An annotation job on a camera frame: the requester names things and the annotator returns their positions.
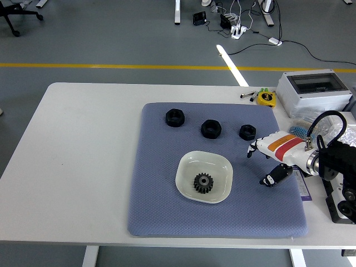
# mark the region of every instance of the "metal gear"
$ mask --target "metal gear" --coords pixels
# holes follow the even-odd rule
[[[194,178],[194,188],[199,193],[205,194],[209,193],[213,186],[213,179],[209,174],[201,173]]]

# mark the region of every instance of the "office chair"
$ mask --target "office chair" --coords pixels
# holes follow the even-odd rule
[[[15,31],[15,29],[11,25],[8,15],[12,15],[12,14],[32,14],[32,15],[36,15],[36,17],[40,21],[43,20],[43,15],[40,15],[40,14],[38,14],[38,12],[35,12],[35,11],[23,10],[19,3],[12,4],[11,6],[8,6],[8,7],[4,7],[0,1],[0,17],[4,17],[6,19],[7,23],[9,24],[9,26],[11,28],[12,34],[15,35],[16,37],[20,36],[20,32]]]

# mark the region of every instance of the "black hex nut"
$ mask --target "black hex nut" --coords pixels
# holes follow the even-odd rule
[[[240,128],[239,136],[246,141],[251,141],[255,139],[256,128],[249,124],[242,125]]]
[[[201,133],[203,137],[216,139],[221,134],[221,125],[215,120],[206,120],[201,125]]]
[[[171,127],[179,127],[184,123],[184,113],[176,108],[166,113],[166,123]]]

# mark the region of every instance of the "square bowl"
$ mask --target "square bowl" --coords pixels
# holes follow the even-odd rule
[[[210,192],[202,194],[194,188],[194,178],[198,174],[209,174],[214,184]],[[233,184],[233,167],[221,155],[204,151],[191,151],[185,154],[176,174],[176,186],[188,199],[216,204],[226,199]]]

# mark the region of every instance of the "white electrical box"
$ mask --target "white electrical box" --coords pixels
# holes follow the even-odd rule
[[[340,111],[352,96],[333,70],[284,72],[276,94],[289,117],[305,111]]]

